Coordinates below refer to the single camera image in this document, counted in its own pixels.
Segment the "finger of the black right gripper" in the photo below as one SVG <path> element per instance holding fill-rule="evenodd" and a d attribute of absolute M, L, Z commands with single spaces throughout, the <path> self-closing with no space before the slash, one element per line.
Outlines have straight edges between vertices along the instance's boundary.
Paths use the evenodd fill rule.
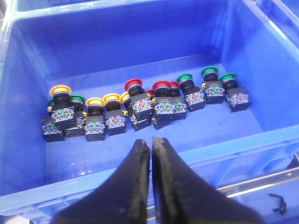
<path fill-rule="evenodd" d="M 145 224 L 150 149 L 136 140 L 124 161 L 92 193 L 58 212 L 53 224 Z"/>
<path fill-rule="evenodd" d="M 199 177 L 166 138 L 152 139 L 152 183 L 159 224 L 262 224 L 254 209 Z"/>

